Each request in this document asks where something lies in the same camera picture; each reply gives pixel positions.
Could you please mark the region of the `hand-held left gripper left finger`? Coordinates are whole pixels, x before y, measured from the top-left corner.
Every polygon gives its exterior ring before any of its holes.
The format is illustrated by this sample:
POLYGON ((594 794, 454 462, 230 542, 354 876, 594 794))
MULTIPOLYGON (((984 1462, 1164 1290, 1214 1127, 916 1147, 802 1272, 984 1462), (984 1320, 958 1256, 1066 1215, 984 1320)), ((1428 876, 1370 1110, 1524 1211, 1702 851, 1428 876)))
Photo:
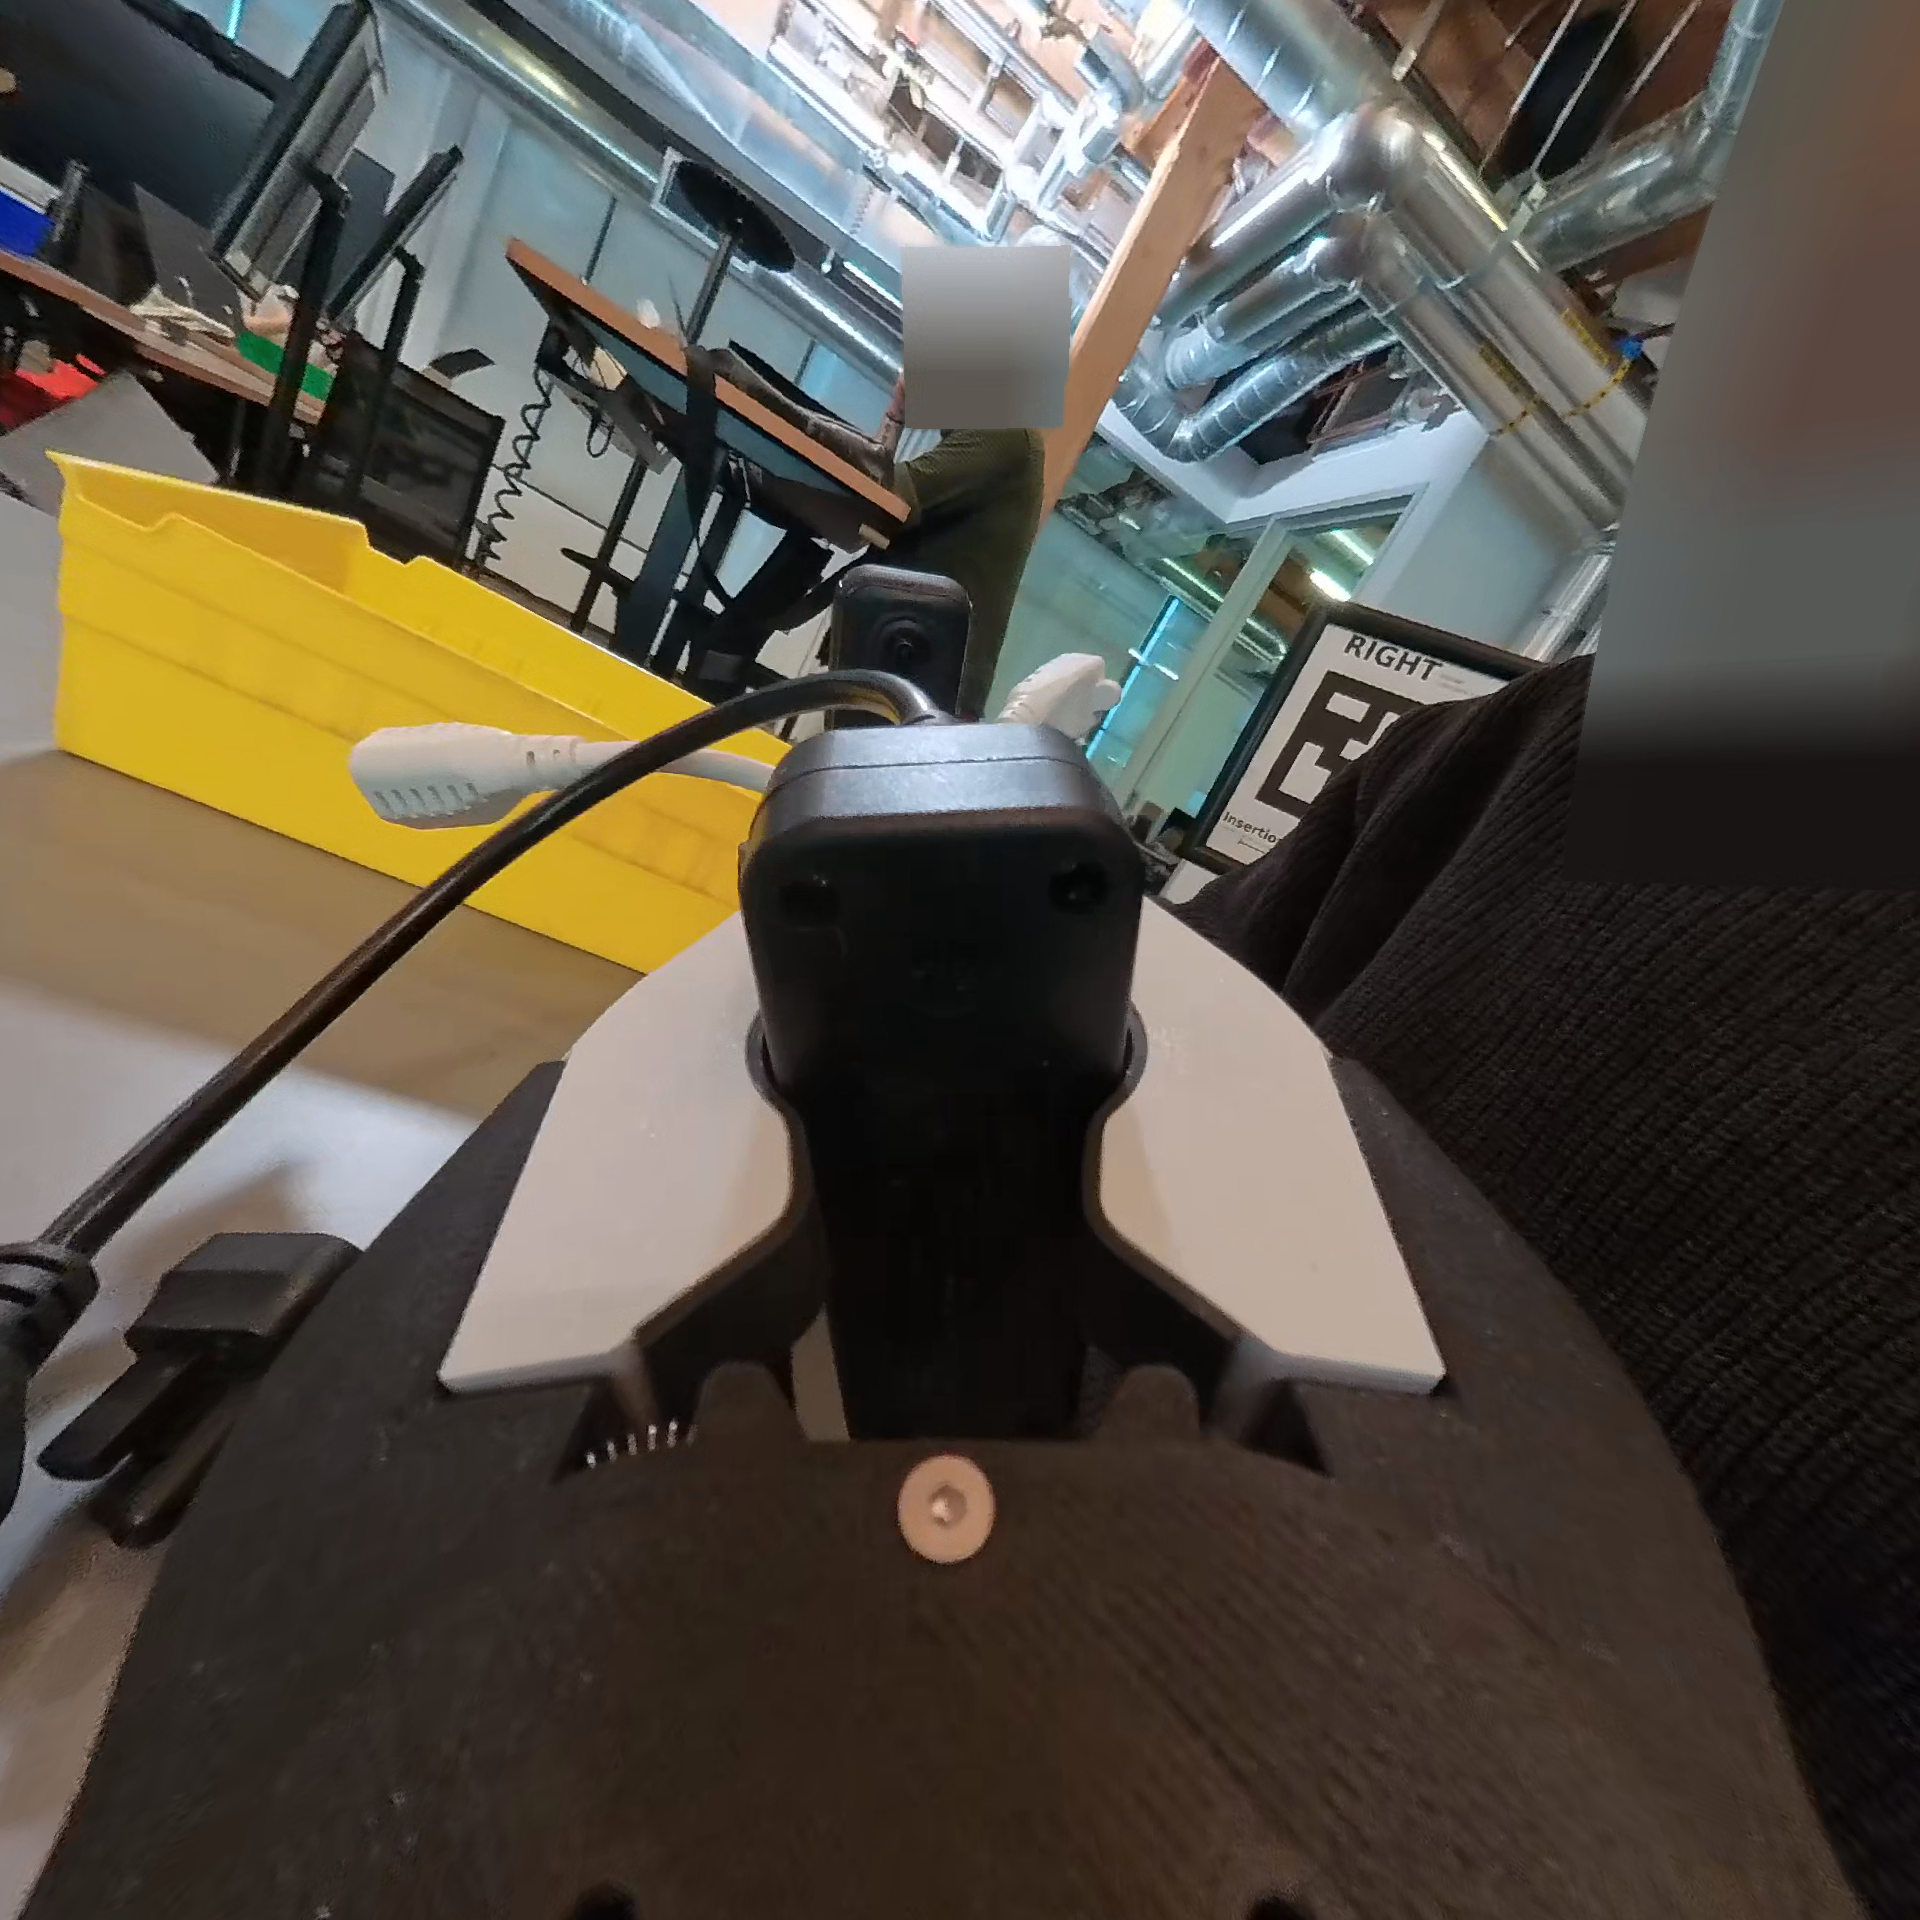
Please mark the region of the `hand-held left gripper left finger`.
POLYGON ((442 1388, 634 1388, 730 1287, 775 1341, 815 1312, 809 1176, 767 1090, 740 917, 624 992, 568 1048, 438 1363, 442 1388))

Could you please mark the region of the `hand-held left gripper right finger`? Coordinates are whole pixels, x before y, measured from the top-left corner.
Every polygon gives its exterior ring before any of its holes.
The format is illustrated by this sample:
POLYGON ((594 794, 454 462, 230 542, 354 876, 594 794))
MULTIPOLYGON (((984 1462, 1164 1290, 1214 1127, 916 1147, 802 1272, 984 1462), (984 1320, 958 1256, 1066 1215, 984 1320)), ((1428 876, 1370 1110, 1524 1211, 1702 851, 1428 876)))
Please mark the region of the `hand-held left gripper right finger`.
POLYGON ((1333 1063, 1281 997, 1161 902, 1093 1222, 1254 1381, 1438 1388, 1447 1366, 1333 1063))

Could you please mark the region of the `black socket block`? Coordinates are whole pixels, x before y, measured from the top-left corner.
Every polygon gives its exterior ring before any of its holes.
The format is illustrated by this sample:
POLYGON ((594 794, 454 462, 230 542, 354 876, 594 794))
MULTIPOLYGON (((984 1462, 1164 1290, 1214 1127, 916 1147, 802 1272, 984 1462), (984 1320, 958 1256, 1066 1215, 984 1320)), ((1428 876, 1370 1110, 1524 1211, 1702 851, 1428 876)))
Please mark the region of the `black socket block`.
POLYGON ((853 1437, 1073 1427, 1140 906, 1113 795, 1054 726, 838 730, 775 770, 737 908, 853 1437))

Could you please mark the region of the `yellow plastic bin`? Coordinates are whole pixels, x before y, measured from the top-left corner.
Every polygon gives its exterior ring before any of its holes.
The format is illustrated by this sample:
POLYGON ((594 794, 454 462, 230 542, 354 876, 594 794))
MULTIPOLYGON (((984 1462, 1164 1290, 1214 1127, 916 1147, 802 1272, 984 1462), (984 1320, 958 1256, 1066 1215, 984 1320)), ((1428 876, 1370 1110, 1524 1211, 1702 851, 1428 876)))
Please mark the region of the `yellow plastic bin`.
MULTIPOLYGON (((380 730, 640 738, 704 704, 432 560, 276 501, 52 455, 63 478, 55 742, 423 884, 484 829, 381 822, 350 778, 380 730)), ((481 886, 474 909, 654 971, 735 912, 749 790, 657 775, 481 886)))

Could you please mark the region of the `black three-prong plug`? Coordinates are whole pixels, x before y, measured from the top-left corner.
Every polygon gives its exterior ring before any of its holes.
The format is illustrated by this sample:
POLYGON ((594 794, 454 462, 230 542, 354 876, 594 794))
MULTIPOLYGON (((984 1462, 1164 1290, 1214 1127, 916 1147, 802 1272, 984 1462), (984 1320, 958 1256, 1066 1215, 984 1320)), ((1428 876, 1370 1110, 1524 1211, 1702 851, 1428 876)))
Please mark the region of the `black three-prong plug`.
POLYGON ((127 1364, 41 1450, 92 1485, 86 1519, 148 1549, 180 1523, 256 1388, 360 1256, 321 1231, 223 1231, 172 1266, 126 1330, 127 1364))

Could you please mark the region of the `black framed printed sign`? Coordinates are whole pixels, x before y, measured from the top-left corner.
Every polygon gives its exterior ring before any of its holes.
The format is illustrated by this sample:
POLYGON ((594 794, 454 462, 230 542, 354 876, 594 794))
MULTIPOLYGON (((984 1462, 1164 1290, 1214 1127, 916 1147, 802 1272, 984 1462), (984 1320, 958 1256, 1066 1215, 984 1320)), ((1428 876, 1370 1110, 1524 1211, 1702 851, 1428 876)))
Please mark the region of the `black framed printed sign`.
POLYGON ((1504 646, 1353 602, 1316 611, 1257 698, 1189 827, 1181 861, 1204 872, 1254 864, 1399 720, 1479 699, 1534 667, 1504 646))

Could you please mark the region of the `person's torso in black sweater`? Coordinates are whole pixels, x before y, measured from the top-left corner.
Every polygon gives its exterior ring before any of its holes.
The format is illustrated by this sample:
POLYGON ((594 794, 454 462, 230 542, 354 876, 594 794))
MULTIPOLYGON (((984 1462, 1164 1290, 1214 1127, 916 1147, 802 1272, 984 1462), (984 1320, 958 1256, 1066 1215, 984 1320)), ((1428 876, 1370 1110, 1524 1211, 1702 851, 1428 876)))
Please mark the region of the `person's torso in black sweater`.
POLYGON ((1906 895, 1549 884, 1293 988, 1632 1373, 1873 1916, 1916 1916, 1916 971, 1906 895))

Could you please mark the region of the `black mesh office chair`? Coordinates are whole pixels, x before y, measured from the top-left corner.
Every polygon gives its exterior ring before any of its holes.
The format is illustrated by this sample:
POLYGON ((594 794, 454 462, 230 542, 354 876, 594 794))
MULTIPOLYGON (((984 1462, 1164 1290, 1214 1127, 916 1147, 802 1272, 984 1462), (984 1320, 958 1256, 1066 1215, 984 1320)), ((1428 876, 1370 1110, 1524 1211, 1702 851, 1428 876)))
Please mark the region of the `black mesh office chair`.
POLYGON ((465 565, 503 419, 345 335, 327 406, 294 474, 297 506, 359 522, 392 560, 465 565))

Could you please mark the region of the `black monitor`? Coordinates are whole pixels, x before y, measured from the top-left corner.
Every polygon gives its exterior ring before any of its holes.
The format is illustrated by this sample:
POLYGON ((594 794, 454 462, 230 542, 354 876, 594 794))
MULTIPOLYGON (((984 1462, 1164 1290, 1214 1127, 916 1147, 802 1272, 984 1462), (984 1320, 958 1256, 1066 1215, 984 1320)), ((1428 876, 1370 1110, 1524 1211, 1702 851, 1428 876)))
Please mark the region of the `black monitor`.
POLYGON ((335 5, 279 95, 228 199, 207 230, 207 255, 249 296, 294 285, 316 318, 343 326, 445 199, 463 151, 429 154, 396 203, 380 207, 356 252, 335 236, 317 246, 320 218, 352 207, 346 163, 386 94, 375 6, 335 5))

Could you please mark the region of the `wooden work table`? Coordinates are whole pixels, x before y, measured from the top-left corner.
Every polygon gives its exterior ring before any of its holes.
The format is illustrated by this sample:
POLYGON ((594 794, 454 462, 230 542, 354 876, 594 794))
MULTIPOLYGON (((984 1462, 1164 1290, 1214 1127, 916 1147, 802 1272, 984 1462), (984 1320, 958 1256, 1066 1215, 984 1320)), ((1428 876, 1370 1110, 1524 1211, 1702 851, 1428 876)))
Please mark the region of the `wooden work table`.
POLYGON ((145 381, 220 394, 233 406, 225 484, 256 496, 297 498, 309 432, 324 399, 294 378, 293 414, 276 414, 276 374, 202 330, 143 318, 33 255, 1 252, 5 374, 20 362, 69 363, 92 378, 133 373, 145 381))

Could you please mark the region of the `black round pedestal lamp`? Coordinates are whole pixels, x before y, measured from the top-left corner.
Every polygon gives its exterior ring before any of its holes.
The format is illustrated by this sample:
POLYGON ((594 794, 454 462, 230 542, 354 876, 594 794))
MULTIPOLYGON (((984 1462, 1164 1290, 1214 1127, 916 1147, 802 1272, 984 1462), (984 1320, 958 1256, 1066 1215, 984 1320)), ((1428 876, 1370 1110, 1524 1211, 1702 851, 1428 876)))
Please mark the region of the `black round pedestal lamp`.
POLYGON ((682 221, 704 228, 713 240, 710 263, 704 269, 690 316, 678 322, 686 344, 704 341, 705 322, 735 263, 748 263, 775 277, 785 277, 798 264, 798 254, 775 215, 701 160, 676 160, 663 190, 663 203, 682 221))

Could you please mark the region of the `silver ventilation duct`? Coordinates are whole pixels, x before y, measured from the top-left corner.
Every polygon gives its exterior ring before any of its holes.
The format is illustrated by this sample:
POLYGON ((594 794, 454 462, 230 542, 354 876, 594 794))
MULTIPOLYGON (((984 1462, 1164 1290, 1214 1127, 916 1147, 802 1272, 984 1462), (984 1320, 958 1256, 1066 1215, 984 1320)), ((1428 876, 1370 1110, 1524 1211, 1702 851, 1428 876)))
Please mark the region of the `silver ventilation duct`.
POLYGON ((1554 181, 1529 173, 1521 196, 1488 192, 1337 5, 1178 5, 1145 63, 1103 39, 1084 48, 1064 133, 993 203, 1025 213, 1025 242, 1064 242, 1047 210, 1206 46, 1297 140, 1193 242, 1111 406, 1166 460, 1202 463, 1397 344, 1558 511, 1608 532, 1648 406, 1564 269, 1714 203, 1780 11, 1732 5, 1689 102, 1554 181))

